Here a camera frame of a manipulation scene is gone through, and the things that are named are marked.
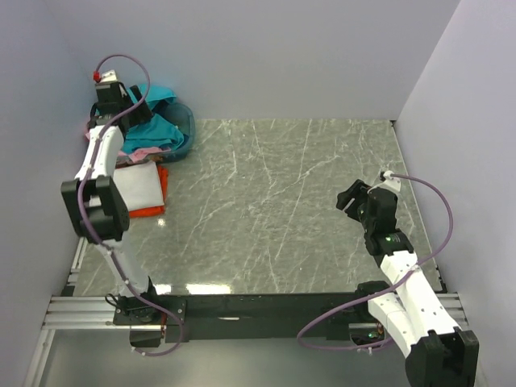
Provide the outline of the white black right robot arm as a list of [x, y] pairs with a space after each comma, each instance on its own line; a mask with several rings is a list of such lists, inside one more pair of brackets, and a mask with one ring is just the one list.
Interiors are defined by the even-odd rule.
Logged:
[[412, 386], [473, 386], [478, 338], [447, 312], [423, 273], [408, 237], [397, 227], [401, 182], [355, 181], [337, 196], [337, 209], [364, 228], [364, 244], [393, 289], [366, 293], [354, 301], [357, 318], [376, 319], [405, 357]]

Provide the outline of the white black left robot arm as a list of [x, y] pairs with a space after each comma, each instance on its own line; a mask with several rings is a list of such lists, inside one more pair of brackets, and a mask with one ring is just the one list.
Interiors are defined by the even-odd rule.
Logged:
[[129, 210], [114, 182], [114, 170], [127, 130], [151, 118], [142, 94], [114, 78], [97, 80], [97, 102], [89, 119], [85, 159], [70, 181], [60, 186], [61, 197], [75, 233], [106, 258], [118, 282], [121, 298], [137, 298], [133, 315], [144, 324], [155, 322], [161, 304], [149, 276], [136, 262], [126, 232]]

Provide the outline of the teal t shirt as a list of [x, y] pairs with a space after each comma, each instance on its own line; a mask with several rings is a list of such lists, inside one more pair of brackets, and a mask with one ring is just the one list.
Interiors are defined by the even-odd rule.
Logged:
[[143, 148], [159, 148], [162, 150], [177, 150], [185, 142], [180, 129], [163, 118], [158, 110], [175, 101], [176, 94], [167, 87], [151, 85], [145, 98], [152, 118], [147, 123], [133, 126], [126, 134], [122, 152], [132, 154]]

